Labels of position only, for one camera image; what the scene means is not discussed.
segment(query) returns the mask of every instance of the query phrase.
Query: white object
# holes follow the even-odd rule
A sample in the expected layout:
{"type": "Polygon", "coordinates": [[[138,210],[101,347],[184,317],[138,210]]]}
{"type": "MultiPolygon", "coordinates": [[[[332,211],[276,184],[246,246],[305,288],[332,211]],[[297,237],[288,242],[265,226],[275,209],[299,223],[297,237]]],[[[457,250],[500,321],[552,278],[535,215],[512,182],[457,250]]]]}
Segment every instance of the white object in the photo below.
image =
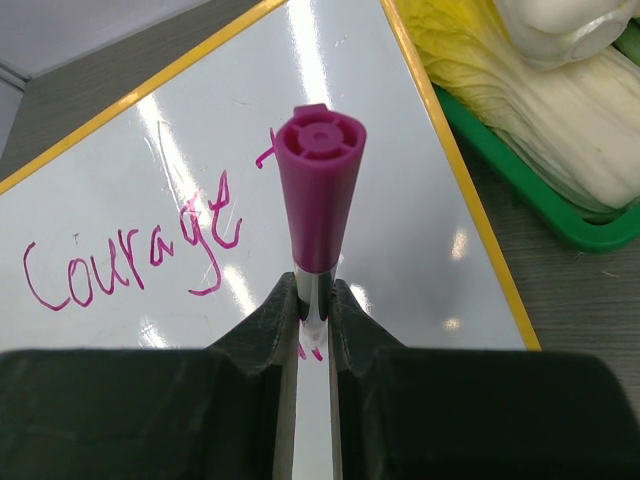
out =
{"type": "MultiPolygon", "coordinates": [[[[530,324],[446,120],[430,90],[426,110],[412,78],[424,71],[407,68],[378,3],[292,0],[206,55],[275,5],[212,37],[152,80],[167,80],[152,94],[133,92],[70,142],[121,112],[113,120],[2,194],[0,349],[220,338],[293,269],[269,129],[318,102],[368,131],[337,267],[363,308],[408,345],[525,348],[516,320],[525,333],[530,324]],[[464,195],[434,125],[449,135],[464,195]]],[[[305,480],[332,475],[321,353],[299,368],[294,478],[305,480]]]]}
{"type": "Polygon", "coordinates": [[[590,57],[624,31],[638,0],[493,0],[514,48],[537,70],[590,57]]]}
{"type": "Polygon", "coordinates": [[[0,80],[0,159],[21,99],[22,92],[0,80]]]}
{"type": "Polygon", "coordinates": [[[2,0],[0,63],[37,77],[206,0],[2,0]]]}

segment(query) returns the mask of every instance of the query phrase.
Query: cabbage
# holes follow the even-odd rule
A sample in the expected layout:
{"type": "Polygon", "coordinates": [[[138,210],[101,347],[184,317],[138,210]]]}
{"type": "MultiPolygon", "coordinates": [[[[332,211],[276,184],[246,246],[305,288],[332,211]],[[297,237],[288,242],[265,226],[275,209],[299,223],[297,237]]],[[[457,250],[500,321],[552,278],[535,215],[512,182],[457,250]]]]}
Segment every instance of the cabbage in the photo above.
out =
{"type": "Polygon", "coordinates": [[[491,0],[398,0],[398,8],[431,81],[559,194],[596,214],[640,197],[640,68],[624,55],[608,47],[534,71],[491,0]]]}

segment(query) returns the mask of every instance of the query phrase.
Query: handwritten word courage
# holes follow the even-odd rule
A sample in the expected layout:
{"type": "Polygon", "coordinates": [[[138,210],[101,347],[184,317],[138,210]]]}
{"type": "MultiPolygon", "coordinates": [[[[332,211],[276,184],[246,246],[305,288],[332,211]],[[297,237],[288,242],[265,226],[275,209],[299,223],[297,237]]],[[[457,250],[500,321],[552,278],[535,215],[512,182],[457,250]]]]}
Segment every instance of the handwritten word courage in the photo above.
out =
{"type": "MultiPolygon", "coordinates": [[[[209,262],[211,263],[211,268],[215,272],[216,282],[214,285],[204,290],[188,290],[188,292],[192,295],[204,296],[213,293],[220,288],[220,286],[222,285],[222,274],[220,273],[220,267],[213,253],[213,250],[207,243],[207,240],[202,233],[202,228],[198,220],[198,212],[196,212],[196,209],[194,207],[197,198],[198,193],[195,193],[193,198],[180,209],[180,229],[182,231],[183,239],[189,245],[191,245],[192,247],[200,247],[204,251],[209,262]]],[[[223,240],[218,233],[220,211],[224,207],[229,205],[230,201],[231,197],[229,195],[229,186],[227,183],[227,172],[226,170],[224,170],[220,175],[220,180],[218,182],[218,197],[216,199],[216,202],[212,203],[209,201],[208,205],[209,209],[213,213],[211,220],[211,235],[214,241],[220,247],[226,250],[232,249],[238,245],[238,242],[240,241],[240,226],[242,225],[242,219],[239,219],[236,222],[233,240],[231,240],[230,242],[223,240]]],[[[131,245],[132,238],[138,233],[139,230],[137,228],[129,230],[126,235],[122,230],[118,230],[117,237],[120,251],[127,261],[127,265],[129,267],[130,274],[133,277],[133,281],[138,285],[140,290],[144,290],[144,281],[141,278],[138,269],[136,268],[136,259],[134,255],[135,252],[131,245]]],[[[162,238],[161,234],[162,228],[160,227],[160,225],[156,225],[156,227],[151,232],[149,240],[149,264],[153,267],[159,267],[160,265],[162,265],[162,262],[164,262],[165,260],[165,256],[173,257],[175,254],[173,242],[166,242],[162,238]]],[[[109,280],[104,281],[103,278],[101,278],[100,274],[98,273],[96,261],[93,255],[89,257],[88,262],[83,258],[74,258],[70,260],[67,265],[67,283],[69,287],[69,296],[67,296],[62,301],[60,301],[59,299],[54,301],[52,299],[45,300],[33,286],[32,275],[29,272],[29,256],[36,248],[36,242],[31,242],[24,252],[22,263],[24,266],[24,273],[27,279],[27,283],[29,284],[29,288],[31,289],[31,293],[33,294],[33,296],[38,300],[38,302],[40,302],[48,309],[53,310],[54,312],[62,310],[63,308],[68,306],[72,300],[74,303],[83,308],[88,307],[94,299],[94,282],[92,281],[92,275],[89,270],[89,265],[91,265],[91,271],[93,272],[95,284],[104,294],[112,295],[115,291],[116,282],[121,284],[123,287],[129,287],[131,284],[131,279],[124,276],[116,269],[116,257],[118,255],[118,252],[115,241],[109,238],[107,244],[109,247],[110,272],[108,275],[106,275],[106,277],[108,277],[109,280]],[[86,293],[83,293],[83,295],[80,296],[76,290],[76,283],[81,281],[82,279],[86,279],[87,289],[86,293]]]]}

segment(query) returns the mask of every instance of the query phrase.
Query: white plastic bottle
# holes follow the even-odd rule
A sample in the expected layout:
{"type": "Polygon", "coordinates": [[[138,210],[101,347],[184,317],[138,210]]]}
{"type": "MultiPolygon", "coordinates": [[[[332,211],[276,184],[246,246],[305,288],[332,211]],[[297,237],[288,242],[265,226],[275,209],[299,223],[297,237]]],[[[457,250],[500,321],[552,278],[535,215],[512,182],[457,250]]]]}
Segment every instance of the white plastic bottle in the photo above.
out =
{"type": "Polygon", "coordinates": [[[493,0],[523,61],[551,70],[611,45],[640,0],[493,0]]]}

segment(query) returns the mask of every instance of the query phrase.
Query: yellow whiteboard frame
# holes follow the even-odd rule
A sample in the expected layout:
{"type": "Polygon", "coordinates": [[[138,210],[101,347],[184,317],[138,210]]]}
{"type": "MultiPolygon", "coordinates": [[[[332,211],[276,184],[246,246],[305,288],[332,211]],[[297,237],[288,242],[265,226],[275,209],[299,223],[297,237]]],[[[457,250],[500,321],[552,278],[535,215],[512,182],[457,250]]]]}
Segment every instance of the yellow whiteboard frame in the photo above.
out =
{"type": "MultiPolygon", "coordinates": [[[[149,95],[169,80],[177,76],[182,71],[189,68],[201,58],[210,54],[216,48],[231,40],[233,37],[249,28],[258,20],[268,13],[272,12],[286,0],[263,0],[249,11],[235,19],[233,22],[220,29],[207,40],[185,53],[182,57],[162,69],[160,72],[152,76],[138,88],[122,97],[116,103],[96,115],[87,123],[67,135],[54,146],[38,155],[35,159],[27,163],[20,170],[7,177],[0,182],[0,195],[16,186],[22,180],[32,173],[36,172],[47,163],[60,156],[62,153],[73,147],[75,144],[98,130],[111,119],[122,113],[124,110],[135,104],[138,100],[149,95]]],[[[467,208],[473,218],[478,229],[480,238],[484,244],[491,264],[496,272],[498,281],[502,287],[511,313],[516,321],[522,340],[529,350],[540,350],[540,343],[529,320],[529,316],[522,304],[520,294],[513,281],[509,267],[502,255],[498,241],[496,240],[491,224],[487,217],[480,197],[473,185],[473,181],[469,175],[467,167],[462,159],[462,155],[458,150],[458,146],[453,138],[447,119],[440,107],[440,103],[431,86],[431,82],[422,67],[420,57],[416,52],[413,43],[407,33],[407,30],[400,18],[400,14],[394,0],[381,0],[382,8],[387,16],[387,20],[391,26],[391,30],[398,42],[404,59],[409,67],[413,81],[416,84],[418,92],[422,97],[424,106],[431,117],[436,134],[440,139],[442,148],[449,160],[451,169],[456,177],[462,195],[464,196],[467,208]]]]}

